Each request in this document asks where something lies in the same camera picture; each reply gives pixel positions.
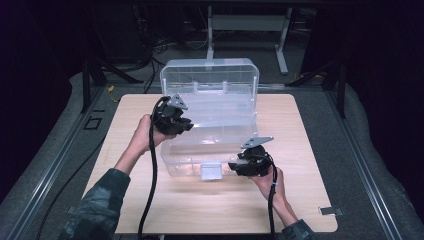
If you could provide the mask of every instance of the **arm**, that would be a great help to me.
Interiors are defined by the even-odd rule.
[[[263,177],[255,176],[250,179],[258,186],[260,192],[268,200],[269,191],[272,185],[272,167],[269,168],[268,174]],[[294,213],[290,203],[287,201],[283,171],[277,168],[278,179],[275,188],[275,194],[272,202],[272,207],[280,217],[285,228],[282,230],[284,239],[287,240],[313,240],[317,239],[315,233],[303,221],[299,220]]]
[[[115,167],[109,169],[87,192],[72,213],[59,239],[112,239],[118,226],[129,174],[141,155],[149,151],[150,115],[140,119],[137,129]],[[173,138],[154,131],[155,147]]]

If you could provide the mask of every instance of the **hand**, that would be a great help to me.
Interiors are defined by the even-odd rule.
[[[273,166],[271,166],[268,169],[268,174],[263,177],[260,177],[260,176],[250,177],[250,179],[258,186],[259,191],[262,193],[262,195],[264,196],[266,200],[268,200],[269,191],[271,190],[271,185],[273,184],[272,172],[273,172]],[[294,213],[293,209],[291,208],[291,205],[287,201],[285,187],[284,187],[283,171],[278,167],[277,167],[277,174],[278,174],[277,185],[275,186],[275,194],[272,201],[272,206],[274,210],[277,212],[284,226],[287,227],[295,223],[298,220],[298,218],[296,214]]]
[[[145,152],[150,150],[149,147],[149,131],[150,131],[150,115],[144,115],[134,131],[134,134],[131,138],[130,143],[128,144],[127,149],[122,153],[119,161],[115,165],[115,169],[121,170],[126,174],[130,174],[134,168],[137,160]],[[156,128],[153,129],[153,140],[155,142],[155,147],[157,147],[161,142],[174,138],[175,135],[164,135],[159,132]]]

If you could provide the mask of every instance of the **transparent plastic box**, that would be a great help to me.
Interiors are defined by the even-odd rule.
[[[161,157],[172,176],[220,179],[235,174],[228,162],[257,136],[259,71],[249,59],[171,60],[160,74],[164,96],[178,93],[188,110],[190,131],[162,143]]]

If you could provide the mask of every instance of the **light wood tabletop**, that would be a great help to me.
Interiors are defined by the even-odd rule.
[[[119,104],[86,191],[109,169],[127,147],[139,119],[151,114],[161,95],[125,95]],[[334,216],[321,215],[330,207],[314,154],[295,99],[289,94],[257,95],[257,128],[276,166],[284,171],[286,195],[295,213],[316,232],[337,229]],[[202,181],[200,176],[173,177],[157,147],[158,181],[144,224],[150,234],[255,234],[269,233],[267,201],[257,186],[243,176]],[[150,153],[140,158],[131,175],[116,233],[136,233],[152,181]],[[274,214],[276,230],[283,229]]]

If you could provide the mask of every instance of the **sleeve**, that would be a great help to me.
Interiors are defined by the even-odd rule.
[[[286,227],[282,231],[282,240],[317,240],[318,237],[308,226],[308,224],[303,221],[303,219],[298,220],[292,225]]]
[[[130,177],[109,169],[86,193],[59,239],[112,239]]]

